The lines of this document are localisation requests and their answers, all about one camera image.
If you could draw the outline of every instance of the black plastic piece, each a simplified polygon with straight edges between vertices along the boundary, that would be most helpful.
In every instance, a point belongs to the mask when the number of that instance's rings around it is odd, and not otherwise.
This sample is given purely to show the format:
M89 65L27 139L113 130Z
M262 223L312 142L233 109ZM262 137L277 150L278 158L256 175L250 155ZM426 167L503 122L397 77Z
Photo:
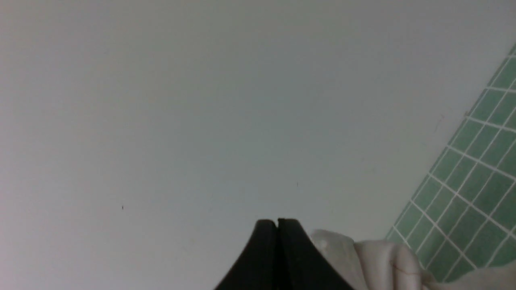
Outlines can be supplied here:
M216 290L353 290L295 219L259 220Z
M292 290L353 290L315 248L295 219L279 219L278 240L285 256L286 272Z
M273 221L257 221L246 247L216 290L276 289L276 235Z

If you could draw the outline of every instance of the white fabric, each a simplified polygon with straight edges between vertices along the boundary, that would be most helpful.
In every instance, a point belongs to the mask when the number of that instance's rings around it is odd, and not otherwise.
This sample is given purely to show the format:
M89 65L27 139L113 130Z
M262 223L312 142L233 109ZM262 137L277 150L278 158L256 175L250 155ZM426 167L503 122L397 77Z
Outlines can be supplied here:
M355 243L325 230L315 230L310 238L355 290L516 290L516 261L472 271L453 283L437 283L406 245L385 240Z

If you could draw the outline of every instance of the black object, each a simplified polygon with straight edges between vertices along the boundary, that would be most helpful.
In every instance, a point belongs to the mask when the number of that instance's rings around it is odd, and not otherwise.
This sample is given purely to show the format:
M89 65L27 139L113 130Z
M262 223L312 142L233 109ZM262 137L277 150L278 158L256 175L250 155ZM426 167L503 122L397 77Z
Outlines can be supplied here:
M295 219L259 220L216 290L353 290Z

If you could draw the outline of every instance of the white towel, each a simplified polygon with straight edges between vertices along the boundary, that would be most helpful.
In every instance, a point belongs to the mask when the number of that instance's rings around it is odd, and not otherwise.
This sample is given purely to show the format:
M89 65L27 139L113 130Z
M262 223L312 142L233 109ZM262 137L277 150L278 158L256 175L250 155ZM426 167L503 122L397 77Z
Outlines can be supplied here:
M355 290L516 290L516 261L472 271L452 283L438 283L406 245L385 240L355 243L325 230L315 230L310 238Z

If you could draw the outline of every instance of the white cloth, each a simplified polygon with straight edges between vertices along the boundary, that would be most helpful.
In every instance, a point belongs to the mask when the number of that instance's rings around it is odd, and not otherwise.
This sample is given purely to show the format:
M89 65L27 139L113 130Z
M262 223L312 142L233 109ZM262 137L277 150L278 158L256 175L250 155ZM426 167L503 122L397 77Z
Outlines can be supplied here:
M355 290L516 290L516 261L472 271L452 283L437 283L406 245L385 240L355 243L325 230L315 230L310 238Z

